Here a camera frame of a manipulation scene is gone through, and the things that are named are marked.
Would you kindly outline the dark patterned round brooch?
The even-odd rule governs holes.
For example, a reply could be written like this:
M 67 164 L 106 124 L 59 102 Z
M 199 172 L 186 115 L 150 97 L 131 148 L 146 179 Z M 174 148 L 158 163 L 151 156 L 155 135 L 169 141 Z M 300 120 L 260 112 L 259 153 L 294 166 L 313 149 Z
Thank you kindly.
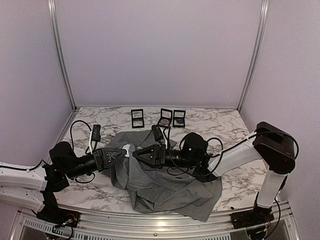
M 131 144 L 126 144 L 122 147 L 122 150 L 125 150 L 125 158 L 129 158 L 132 152 L 136 150 L 136 148 Z

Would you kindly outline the grey button shirt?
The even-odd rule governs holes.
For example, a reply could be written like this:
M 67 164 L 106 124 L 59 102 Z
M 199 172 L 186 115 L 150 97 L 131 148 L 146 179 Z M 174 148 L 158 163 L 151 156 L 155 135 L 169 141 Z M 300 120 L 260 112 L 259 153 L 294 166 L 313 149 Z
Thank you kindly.
M 128 147 L 128 157 L 119 160 L 109 171 L 114 187 L 126 190 L 134 210 L 148 214 L 168 212 L 207 221 L 222 195 L 222 179 L 200 182 L 183 174 L 172 176 L 165 169 L 146 166 L 133 157 L 133 152 L 155 144 L 149 131 L 122 131 L 107 148 Z

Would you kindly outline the pink round brooch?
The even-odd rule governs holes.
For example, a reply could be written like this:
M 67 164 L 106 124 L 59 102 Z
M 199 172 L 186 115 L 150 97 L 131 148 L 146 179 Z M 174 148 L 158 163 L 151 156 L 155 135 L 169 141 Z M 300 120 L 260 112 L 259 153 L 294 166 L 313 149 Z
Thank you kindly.
M 168 119 L 161 119 L 160 124 L 163 126 L 167 126 L 170 123 Z

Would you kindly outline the blue round brooch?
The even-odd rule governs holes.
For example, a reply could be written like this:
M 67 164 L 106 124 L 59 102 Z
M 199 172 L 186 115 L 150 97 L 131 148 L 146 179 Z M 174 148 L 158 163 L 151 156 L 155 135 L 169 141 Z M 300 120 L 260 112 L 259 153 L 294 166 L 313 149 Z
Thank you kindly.
M 178 125 L 182 125 L 184 123 L 184 121 L 182 119 L 176 119 L 175 123 Z

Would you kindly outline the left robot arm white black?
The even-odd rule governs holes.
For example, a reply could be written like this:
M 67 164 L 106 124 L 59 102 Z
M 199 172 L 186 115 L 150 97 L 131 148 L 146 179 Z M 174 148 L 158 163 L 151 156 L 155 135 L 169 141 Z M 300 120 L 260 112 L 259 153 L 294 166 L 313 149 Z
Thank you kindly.
M 55 193 L 67 188 L 69 181 L 108 170 L 129 155 L 126 148 L 97 148 L 100 130 L 99 124 L 89 128 L 88 154 L 81 157 L 76 156 L 73 142 L 61 141 L 49 151 L 50 164 L 41 161 L 36 166 L 23 166 L 2 162 L 0 201 L 37 213 L 43 210 L 51 222 L 60 222 L 64 215 L 57 207 Z

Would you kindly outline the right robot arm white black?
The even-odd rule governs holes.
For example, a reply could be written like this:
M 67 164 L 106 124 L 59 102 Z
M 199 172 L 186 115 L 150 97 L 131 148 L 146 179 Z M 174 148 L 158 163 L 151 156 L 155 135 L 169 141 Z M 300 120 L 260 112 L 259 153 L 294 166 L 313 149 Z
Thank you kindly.
M 209 140 L 195 132 L 185 135 L 178 150 L 159 143 L 136 150 L 137 161 L 155 169 L 175 167 L 183 173 L 193 169 L 190 176 L 198 181 L 211 182 L 225 173 L 255 160 L 263 160 L 268 170 L 257 194 L 254 208 L 247 219 L 258 224 L 267 216 L 284 182 L 296 166 L 300 153 L 297 140 L 290 134 L 267 122 L 257 124 L 255 131 L 235 145 L 224 148 L 220 145 L 217 154 L 208 153 Z

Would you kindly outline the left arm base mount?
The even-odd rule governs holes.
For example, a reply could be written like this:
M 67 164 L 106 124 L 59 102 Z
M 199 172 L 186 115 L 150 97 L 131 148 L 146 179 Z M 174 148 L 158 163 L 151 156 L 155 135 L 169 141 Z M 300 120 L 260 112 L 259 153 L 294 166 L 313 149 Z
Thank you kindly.
M 43 208 L 36 212 L 40 220 L 44 220 L 59 226 L 62 226 L 68 220 L 70 225 L 76 228 L 79 222 L 80 213 L 74 210 L 60 208 L 53 192 L 40 191 L 43 196 Z

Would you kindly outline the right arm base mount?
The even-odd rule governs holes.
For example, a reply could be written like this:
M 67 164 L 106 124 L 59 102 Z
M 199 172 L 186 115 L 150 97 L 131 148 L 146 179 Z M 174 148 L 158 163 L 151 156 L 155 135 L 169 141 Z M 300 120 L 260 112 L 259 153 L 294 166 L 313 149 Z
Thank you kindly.
M 253 208 L 232 213 L 230 215 L 231 223 L 234 229 L 247 228 L 265 224 L 269 227 L 271 221 L 275 219 L 272 206 L 258 206 L 258 194 L 255 198 Z

